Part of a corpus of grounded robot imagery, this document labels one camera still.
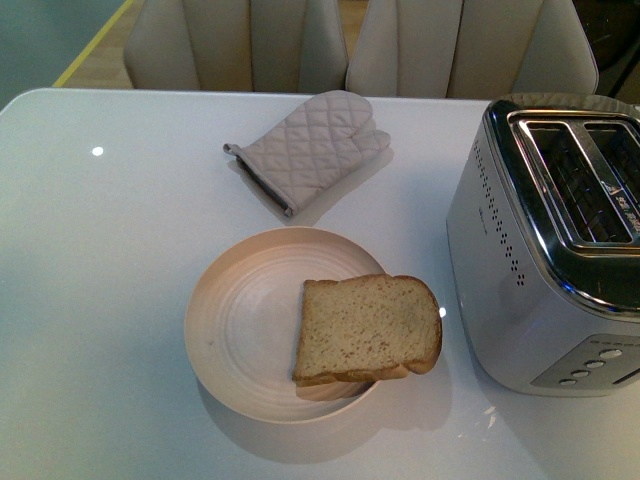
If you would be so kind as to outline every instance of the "toaster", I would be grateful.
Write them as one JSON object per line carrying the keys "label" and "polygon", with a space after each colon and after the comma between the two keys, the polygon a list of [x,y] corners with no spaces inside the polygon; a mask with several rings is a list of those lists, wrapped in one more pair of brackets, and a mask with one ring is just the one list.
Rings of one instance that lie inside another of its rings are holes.
{"label": "toaster", "polygon": [[502,385],[609,395],[640,378],[640,112],[493,101],[447,214],[470,348]]}

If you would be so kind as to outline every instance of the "toaster control panel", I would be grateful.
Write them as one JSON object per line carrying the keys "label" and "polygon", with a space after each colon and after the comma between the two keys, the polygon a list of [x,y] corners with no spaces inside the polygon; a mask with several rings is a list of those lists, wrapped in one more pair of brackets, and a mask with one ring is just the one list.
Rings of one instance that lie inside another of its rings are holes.
{"label": "toaster control panel", "polygon": [[606,390],[640,379],[640,337],[598,334],[540,374],[531,385],[543,388]]}

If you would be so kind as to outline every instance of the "chair backrest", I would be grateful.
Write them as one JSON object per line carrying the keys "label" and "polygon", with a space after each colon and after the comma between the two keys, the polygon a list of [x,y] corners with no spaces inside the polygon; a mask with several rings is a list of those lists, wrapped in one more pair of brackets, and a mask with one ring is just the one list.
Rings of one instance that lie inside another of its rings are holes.
{"label": "chair backrest", "polygon": [[597,83],[571,0],[369,0],[346,88],[491,99],[593,93]]}
{"label": "chair backrest", "polygon": [[344,88],[337,0],[148,0],[127,41],[135,88],[319,93]]}

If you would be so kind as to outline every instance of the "bread crust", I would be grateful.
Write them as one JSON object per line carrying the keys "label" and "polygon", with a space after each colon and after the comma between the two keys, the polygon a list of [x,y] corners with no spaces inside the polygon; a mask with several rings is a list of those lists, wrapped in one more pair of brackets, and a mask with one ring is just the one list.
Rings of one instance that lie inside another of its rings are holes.
{"label": "bread crust", "polygon": [[414,358],[407,358],[403,362],[396,363],[395,365],[386,368],[363,368],[342,371],[334,369],[332,371],[325,370],[315,375],[304,375],[299,369],[300,355],[304,349],[305,339],[307,338],[306,329],[308,325],[306,324],[305,319],[309,318],[311,315],[311,306],[309,304],[308,296],[304,295],[302,305],[303,322],[296,350],[296,367],[292,374],[292,379],[297,386],[306,387],[333,382],[376,382],[379,380],[399,379],[408,376],[410,372],[419,375],[425,374],[435,366],[442,350],[442,320],[438,313],[438,304],[435,296],[422,280],[408,275],[391,276],[388,274],[369,274],[340,281],[307,280],[304,282],[304,288],[306,290],[310,285],[331,286],[343,282],[359,282],[364,285],[370,280],[380,277],[385,277],[392,281],[401,280],[410,282],[424,291],[424,294],[427,295],[428,302],[435,311],[435,318],[432,318],[433,325],[431,325],[433,328],[433,335],[436,337],[435,343],[433,345],[427,345],[423,355],[419,355]]}

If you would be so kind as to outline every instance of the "glossy table surface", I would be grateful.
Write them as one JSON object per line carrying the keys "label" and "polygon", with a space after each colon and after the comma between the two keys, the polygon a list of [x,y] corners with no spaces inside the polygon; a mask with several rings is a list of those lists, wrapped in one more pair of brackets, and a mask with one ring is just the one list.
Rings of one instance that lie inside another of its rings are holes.
{"label": "glossy table surface", "polygon": [[[222,145],[306,98],[45,89],[4,109],[0,478],[638,478],[640,383],[522,395],[465,341],[445,217],[486,103],[371,99],[391,151],[287,220]],[[199,386],[183,321],[200,274],[293,225],[431,286],[447,312],[434,370],[306,425],[251,420]]]}

